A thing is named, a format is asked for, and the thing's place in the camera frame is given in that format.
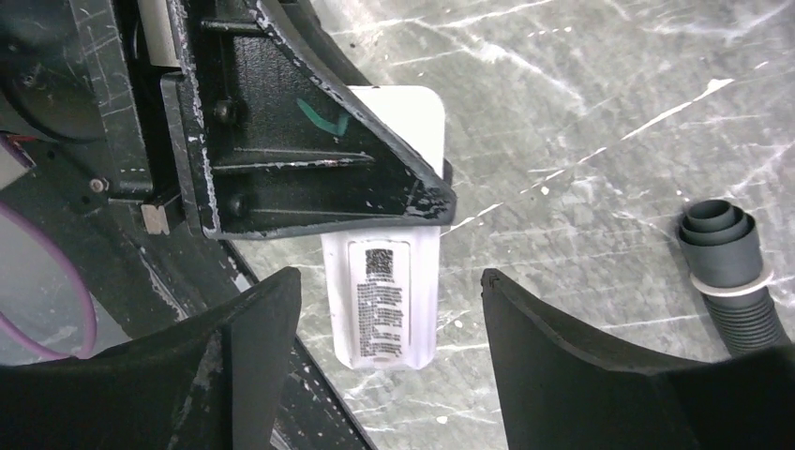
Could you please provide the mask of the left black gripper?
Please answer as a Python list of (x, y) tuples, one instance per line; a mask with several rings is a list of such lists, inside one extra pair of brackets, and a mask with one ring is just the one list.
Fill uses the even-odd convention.
[(151, 234), (265, 240), (449, 224), (442, 171), (364, 101), (378, 87), (308, 1), (171, 1), (179, 71), (146, 77), (136, 1), (73, 1), (110, 202)]

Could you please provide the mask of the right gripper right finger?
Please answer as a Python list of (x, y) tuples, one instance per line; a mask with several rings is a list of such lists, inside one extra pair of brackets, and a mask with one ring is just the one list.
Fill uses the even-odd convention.
[(794, 349), (717, 363), (617, 338), (503, 272), (481, 278), (512, 449), (790, 449)]

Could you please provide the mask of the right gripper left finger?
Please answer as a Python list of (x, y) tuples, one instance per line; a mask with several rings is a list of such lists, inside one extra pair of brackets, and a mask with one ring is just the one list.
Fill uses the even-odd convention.
[(1, 370), (5, 449), (267, 449), (301, 308), (286, 267), (96, 356)]

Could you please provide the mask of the white remote control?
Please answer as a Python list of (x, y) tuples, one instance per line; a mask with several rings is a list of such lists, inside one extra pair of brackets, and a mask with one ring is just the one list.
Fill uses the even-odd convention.
[[(444, 172), (445, 111), (419, 85), (353, 93), (435, 173)], [(323, 265), (337, 360), (351, 369), (418, 370), (436, 351), (440, 227), (327, 233)]]

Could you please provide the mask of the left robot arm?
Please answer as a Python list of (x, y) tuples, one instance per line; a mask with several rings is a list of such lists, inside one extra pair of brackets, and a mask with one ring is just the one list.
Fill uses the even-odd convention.
[(5, 1), (1, 130), (78, 211), (216, 240), (446, 225), (449, 166), (308, 1)]

